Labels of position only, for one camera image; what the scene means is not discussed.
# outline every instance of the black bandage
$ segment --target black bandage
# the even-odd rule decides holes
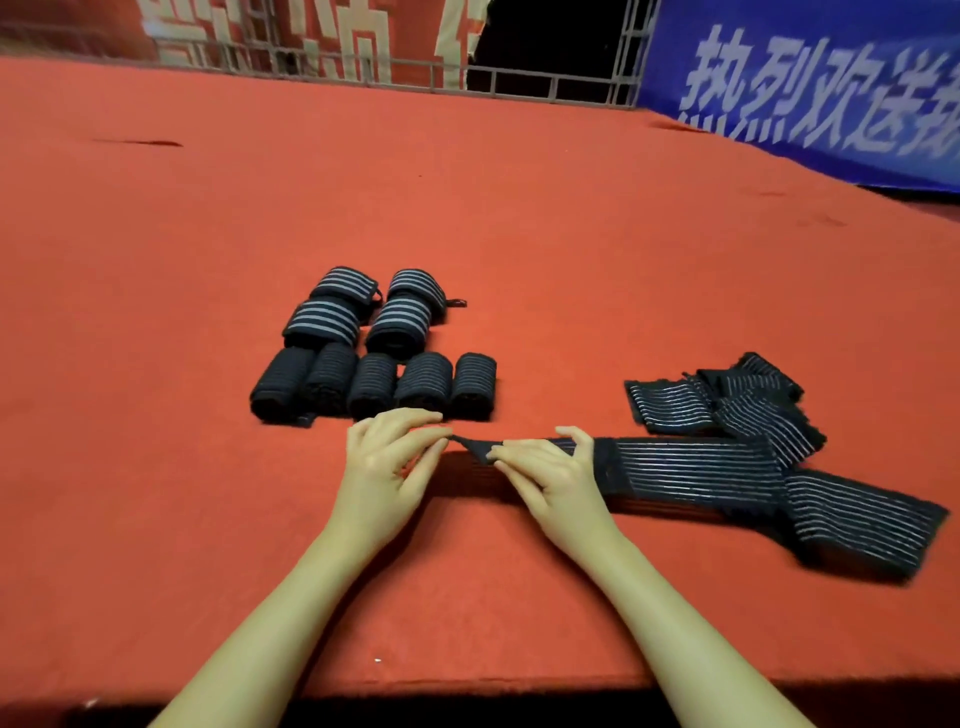
[[[416,296],[392,296],[367,334],[367,351],[407,361],[426,348],[430,306]]]
[[[928,500],[812,470],[787,474],[786,497],[802,559],[852,558],[895,579],[917,572],[948,515]]]
[[[617,450],[633,497],[720,513],[772,515],[783,476],[765,440],[619,438]]]
[[[737,369],[749,372],[750,374],[774,376],[780,379],[790,399],[793,401],[800,401],[800,397],[804,395],[804,388],[802,386],[756,352],[746,352],[728,372],[734,373]]]
[[[368,321],[379,304],[377,283],[370,276],[353,268],[338,265],[320,279],[310,293],[311,299],[332,296],[349,304],[362,322]]]
[[[716,428],[706,388],[695,377],[626,381],[624,385],[634,421],[650,432],[695,435]]]
[[[356,352],[346,344],[332,342],[317,355],[302,385],[304,398],[317,414],[324,417],[347,414],[347,393],[356,368]]]
[[[450,393],[450,417],[485,421],[493,412],[496,361],[482,353],[465,353],[457,359]]]
[[[446,294],[426,271],[420,268],[404,268],[394,273],[387,289],[387,299],[394,296],[416,296],[430,307],[431,321],[441,322],[446,316]]]
[[[357,421],[376,417],[394,406],[396,361],[385,353],[369,353],[360,359],[350,393],[347,410]]]
[[[769,400],[756,391],[720,400],[714,416],[736,438],[766,437],[784,469],[803,462],[827,441],[799,407]]]
[[[303,411],[300,385],[316,357],[309,349],[281,349],[253,387],[251,412],[266,423],[293,422]]]
[[[396,384],[396,405],[445,412],[452,379],[453,365],[443,354],[419,353],[407,364]]]
[[[341,299],[311,299],[297,306],[283,330],[288,347],[318,352],[327,343],[339,341],[351,349],[356,346],[360,323],[356,312]]]

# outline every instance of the left hand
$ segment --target left hand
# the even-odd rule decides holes
[[[444,416],[425,409],[392,409],[347,431],[347,468],[324,534],[369,561],[417,510],[446,448],[450,427],[424,427]],[[403,477],[414,459],[417,464]]]

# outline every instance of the red fabric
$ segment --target red fabric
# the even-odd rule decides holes
[[[168,698],[291,568],[346,424],[263,426],[247,394],[332,265],[420,266],[469,301],[430,345],[499,364],[495,420],[465,436],[642,434],[623,379],[756,350],[806,388],[816,467],[960,509],[947,220],[642,112],[51,61],[0,61],[0,88],[0,702]],[[308,691],[649,683],[463,462]],[[904,589],[617,517],[780,680],[960,672],[954,520]]]

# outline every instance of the stack of bandages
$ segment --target stack of bandages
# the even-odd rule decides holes
[[[409,361],[426,349],[430,325],[446,316],[446,295],[426,271],[397,271],[387,289],[387,302],[367,334],[367,351]]]

